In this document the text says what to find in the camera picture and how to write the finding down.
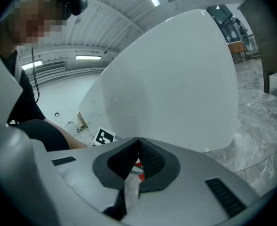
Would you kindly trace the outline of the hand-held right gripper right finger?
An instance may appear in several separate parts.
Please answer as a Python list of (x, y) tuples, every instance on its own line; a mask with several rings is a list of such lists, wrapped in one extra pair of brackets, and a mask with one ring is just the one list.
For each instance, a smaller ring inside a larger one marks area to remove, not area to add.
[(258, 196), (240, 177), (212, 158), (165, 142), (141, 138), (165, 165), (139, 186), (126, 215), (128, 226), (243, 226)]

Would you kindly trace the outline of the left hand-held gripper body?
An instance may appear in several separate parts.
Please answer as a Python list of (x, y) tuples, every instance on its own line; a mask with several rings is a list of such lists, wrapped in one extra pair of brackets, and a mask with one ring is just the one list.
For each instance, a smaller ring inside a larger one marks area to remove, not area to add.
[(116, 135), (115, 132), (112, 132), (103, 127), (99, 127), (96, 133), (94, 134), (94, 136), (92, 137), (88, 147), (104, 145), (104, 144), (114, 142), (115, 135)]

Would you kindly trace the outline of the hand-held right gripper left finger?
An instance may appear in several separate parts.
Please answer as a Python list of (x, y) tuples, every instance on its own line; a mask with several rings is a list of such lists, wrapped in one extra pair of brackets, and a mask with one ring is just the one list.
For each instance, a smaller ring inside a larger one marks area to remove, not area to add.
[(138, 221), (137, 202), (127, 209), (125, 179), (138, 158), (138, 139), (49, 153), (61, 221)]

